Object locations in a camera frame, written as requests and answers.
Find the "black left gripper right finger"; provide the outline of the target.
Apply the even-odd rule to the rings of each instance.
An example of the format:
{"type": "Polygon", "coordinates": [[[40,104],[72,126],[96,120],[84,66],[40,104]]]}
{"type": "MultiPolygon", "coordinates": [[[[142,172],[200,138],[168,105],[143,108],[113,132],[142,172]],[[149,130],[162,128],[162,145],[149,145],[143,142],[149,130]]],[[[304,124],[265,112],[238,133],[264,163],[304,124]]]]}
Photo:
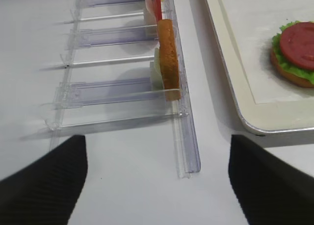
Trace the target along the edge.
{"type": "Polygon", "coordinates": [[[314,178],[243,135],[232,135],[228,174],[250,225],[312,225],[314,178]]]}

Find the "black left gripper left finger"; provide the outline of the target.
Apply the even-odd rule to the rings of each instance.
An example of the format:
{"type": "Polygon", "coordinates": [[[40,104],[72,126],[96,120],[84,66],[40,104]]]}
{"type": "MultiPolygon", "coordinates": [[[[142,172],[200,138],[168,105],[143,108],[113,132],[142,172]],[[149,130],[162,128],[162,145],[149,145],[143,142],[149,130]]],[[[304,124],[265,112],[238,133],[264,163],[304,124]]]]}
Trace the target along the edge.
{"type": "Polygon", "coordinates": [[[66,225],[88,171],[86,138],[74,135],[0,182],[2,225],[66,225]]]}

